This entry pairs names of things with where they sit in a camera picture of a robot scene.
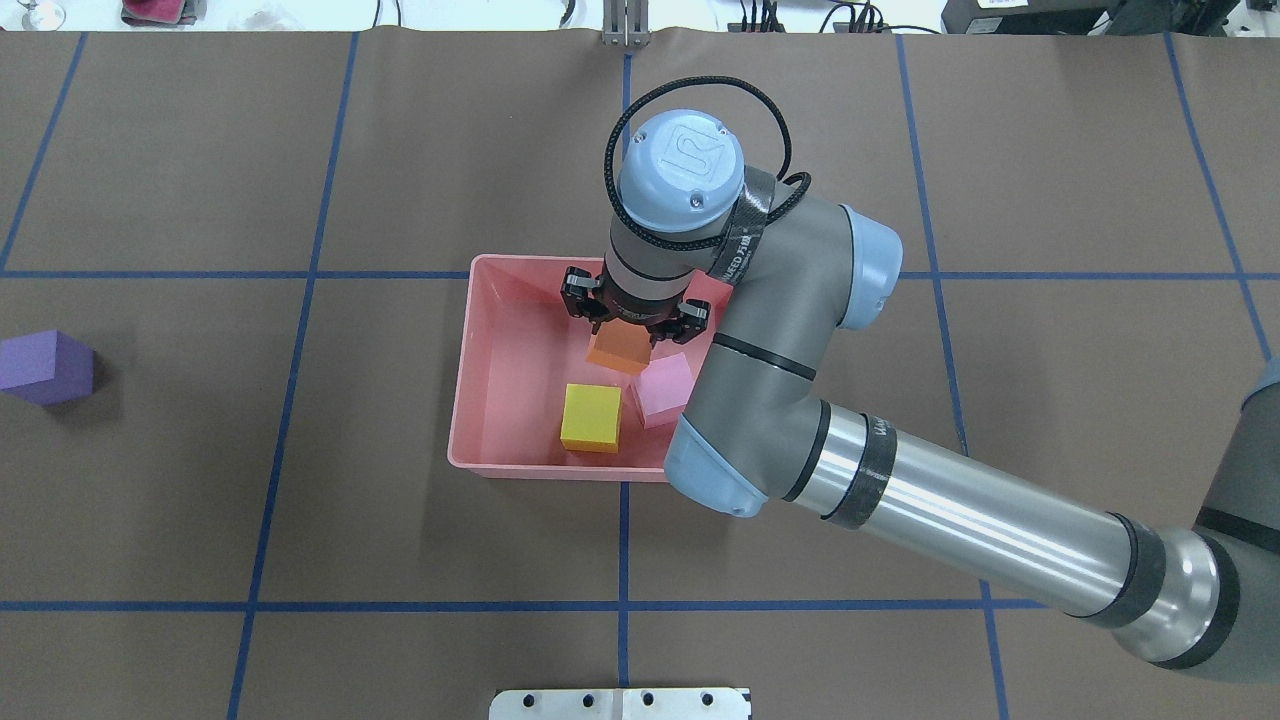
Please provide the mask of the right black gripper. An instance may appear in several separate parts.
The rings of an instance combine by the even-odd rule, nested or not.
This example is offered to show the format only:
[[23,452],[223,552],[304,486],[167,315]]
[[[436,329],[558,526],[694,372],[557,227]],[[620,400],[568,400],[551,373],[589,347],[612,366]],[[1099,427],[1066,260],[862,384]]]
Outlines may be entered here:
[[707,331],[713,306],[700,299],[684,299],[680,291],[668,299],[640,299],[580,266],[567,266],[559,290],[566,311],[599,331],[603,323],[625,322],[650,329],[650,347],[662,343],[687,345]]

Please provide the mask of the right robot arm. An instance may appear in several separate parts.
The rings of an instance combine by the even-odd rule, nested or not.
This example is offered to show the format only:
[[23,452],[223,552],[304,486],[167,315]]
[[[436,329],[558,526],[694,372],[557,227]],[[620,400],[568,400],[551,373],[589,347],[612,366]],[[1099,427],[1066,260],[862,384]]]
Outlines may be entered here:
[[710,311],[686,299],[704,272],[731,284],[666,456],[668,482],[736,518],[780,498],[968,571],[1112,634],[1161,669],[1277,680],[1277,364],[1244,400],[1192,528],[1101,512],[836,406],[813,392],[838,329],[881,314],[902,245],[850,206],[806,196],[808,176],[749,167],[717,118],[677,109],[614,147],[602,272],[562,295],[604,329],[628,322],[685,343]]

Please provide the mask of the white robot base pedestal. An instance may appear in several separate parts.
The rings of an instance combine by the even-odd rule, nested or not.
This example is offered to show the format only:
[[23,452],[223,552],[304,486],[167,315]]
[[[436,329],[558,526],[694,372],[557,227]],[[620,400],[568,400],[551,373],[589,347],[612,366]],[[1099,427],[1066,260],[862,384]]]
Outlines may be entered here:
[[751,692],[732,687],[512,689],[489,719],[753,719]]

